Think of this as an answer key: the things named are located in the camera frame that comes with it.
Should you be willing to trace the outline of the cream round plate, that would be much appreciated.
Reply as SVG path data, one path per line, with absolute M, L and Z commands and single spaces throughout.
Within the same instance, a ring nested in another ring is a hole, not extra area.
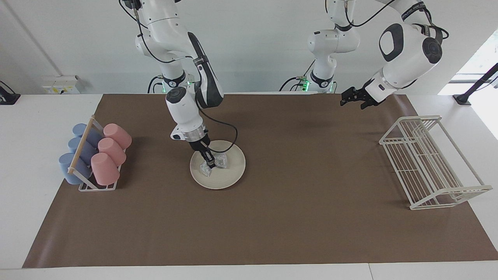
M 226 152 L 226 168 L 215 167 L 211 170 L 210 176 L 206 176 L 201 171 L 201 165 L 205 160 L 199 152 L 194 152 L 189 163 L 191 175 L 200 186 L 208 189 L 219 190 L 228 188 L 238 182 L 244 174 L 247 166 L 242 150 L 237 146 Z

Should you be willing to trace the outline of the pink plastic cup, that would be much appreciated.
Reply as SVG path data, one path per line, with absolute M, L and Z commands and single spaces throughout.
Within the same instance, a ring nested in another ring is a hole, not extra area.
M 98 142 L 98 150 L 107 154 L 116 166 L 121 166 L 126 161 L 126 153 L 112 138 L 103 138 Z
M 110 123 L 103 128 L 103 133 L 106 138 L 111 138 L 116 141 L 121 149 L 128 149 L 132 144 L 131 135 L 121 126 Z
M 98 153 L 91 158 L 91 167 L 100 186 L 110 186 L 120 177 L 119 170 L 108 154 Z

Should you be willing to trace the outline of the brown table mat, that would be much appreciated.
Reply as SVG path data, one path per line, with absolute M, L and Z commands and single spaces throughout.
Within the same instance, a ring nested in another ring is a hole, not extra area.
M 62 182 L 24 268 L 498 260 L 468 203 L 409 210 L 379 145 L 405 96 L 377 108 L 340 96 L 231 94 L 210 116 L 239 129 L 240 181 L 209 190 L 170 139 L 161 94 L 106 94 L 96 109 L 133 138 L 117 189 Z

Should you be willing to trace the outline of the black slanted stand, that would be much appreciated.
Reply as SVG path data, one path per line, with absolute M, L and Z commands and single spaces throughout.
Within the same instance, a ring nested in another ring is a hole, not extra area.
M 493 65 L 484 75 L 479 78 L 466 92 L 463 94 L 454 94 L 453 98 L 456 101 L 457 104 L 461 106 L 471 106 L 471 103 L 468 101 L 470 96 L 478 91 L 484 83 L 487 83 L 489 79 L 494 75 L 498 73 L 498 63 Z

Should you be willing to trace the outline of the cup rack with wooden rod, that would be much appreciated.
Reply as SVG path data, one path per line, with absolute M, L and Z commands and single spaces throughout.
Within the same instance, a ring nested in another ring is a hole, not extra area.
M 59 158 L 65 181 L 78 186 L 80 192 L 115 190 L 126 161 L 126 147 L 131 143 L 119 143 L 112 135 L 119 130 L 116 124 L 101 126 L 94 116 L 86 124 L 75 125 L 69 152 Z

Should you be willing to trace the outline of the blue plastic cup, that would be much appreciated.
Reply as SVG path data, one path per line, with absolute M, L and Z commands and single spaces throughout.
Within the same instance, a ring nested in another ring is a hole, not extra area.
M 60 156 L 58 162 L 66 181 L 69 184 L 76 186 L 81 184 L 82 180 L 76 177 L 75 174 L 68 174 L 68 168 L 70 167 L 74 156 L 74 153 L 68 152 Z M 84 163 L 84 161 L 82 161 L 81 158 L 78 158 L 77 160 L 76 170 L 80 172 L 80 174 L 82 174 L 86 179 L 89 179 L 91 177 L 91 169 Z
M 76 124 L 72 129 L 73 135 L 75 135 L 75 137 L 81 138 L 82 135 L 84 134 L 84 131 L 86 130 L 86 128 L 87 128 L 87 125 L 84 123 Z M 91 129 L 89 130 L 88 135 L 87 135 L 86 142 L 88 142 L 95 149 L 97 149 L 98 143 L 100 142 L 101 139 L 103 139 L 103 136 L 101 135 L 101 133 L 96 128 L 94 128 L 92 126 Z
M 70 152 L 72 152 L 73 154 L 76 154 L 76 150 L 77 150 L 78 146 L 80 145 L 81 140 L 82 140 L 82 138 L 76 137 L 76 138 L 72 138 L 68 142 L 68 149 L 70 150 Z M 87 166 L 91 165 L 91 159 L 97 153 L 98 153 L 98 151 L 92 145 L 90 145 L 88 142 L 86 142 L 86 141 L 82 142 L 82 151 L 80 152 L 79 157 L 80 157 L 80 159 L 82 159 L 82 161 Z

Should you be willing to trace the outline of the small black table clamp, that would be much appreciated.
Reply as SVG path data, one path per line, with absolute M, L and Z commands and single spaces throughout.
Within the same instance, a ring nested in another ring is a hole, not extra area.
M 0 80 L 0 105 L 14 105 L 21 94 L 16 93 L 9 85 Z

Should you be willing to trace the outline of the white wall socket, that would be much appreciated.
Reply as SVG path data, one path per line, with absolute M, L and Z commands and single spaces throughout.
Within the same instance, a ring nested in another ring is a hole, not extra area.
M 42 76 L 42 88 L 45 94 L 54 95 L 78 95 L 81 94 L 81 83 L 76 75 Z

